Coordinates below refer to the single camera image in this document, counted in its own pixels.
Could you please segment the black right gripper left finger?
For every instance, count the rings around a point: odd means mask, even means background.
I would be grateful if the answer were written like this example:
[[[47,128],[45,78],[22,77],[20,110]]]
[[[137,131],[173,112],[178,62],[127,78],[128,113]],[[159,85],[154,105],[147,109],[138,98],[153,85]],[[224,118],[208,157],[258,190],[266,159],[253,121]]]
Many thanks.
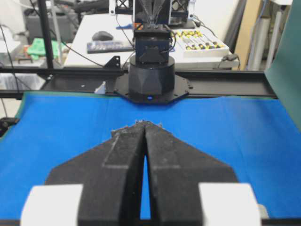
[[[52,168],[24,204],[23,226],[126,226],[139,209],[143,122]]]

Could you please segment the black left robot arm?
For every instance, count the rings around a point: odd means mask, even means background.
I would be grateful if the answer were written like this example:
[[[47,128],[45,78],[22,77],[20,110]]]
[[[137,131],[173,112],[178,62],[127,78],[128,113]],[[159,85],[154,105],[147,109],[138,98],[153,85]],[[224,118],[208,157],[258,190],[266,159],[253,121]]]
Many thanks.
[[[168,27],[171,12],[170,0],[133,2],[135,54],[129,58],[128,73],[116,79],[116,94],[140,104],[167,104],[189,94],[189,81],[175,74],[169,55],[176,44]]]

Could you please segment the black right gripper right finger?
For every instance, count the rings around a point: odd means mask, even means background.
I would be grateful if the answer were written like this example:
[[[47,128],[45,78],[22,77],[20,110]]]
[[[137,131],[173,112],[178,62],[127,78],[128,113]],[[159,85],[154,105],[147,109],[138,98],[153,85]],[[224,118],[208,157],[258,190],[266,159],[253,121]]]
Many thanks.
[[[145,123],[151,217],[157,226],[259,226],[251,186],[228,164]]]

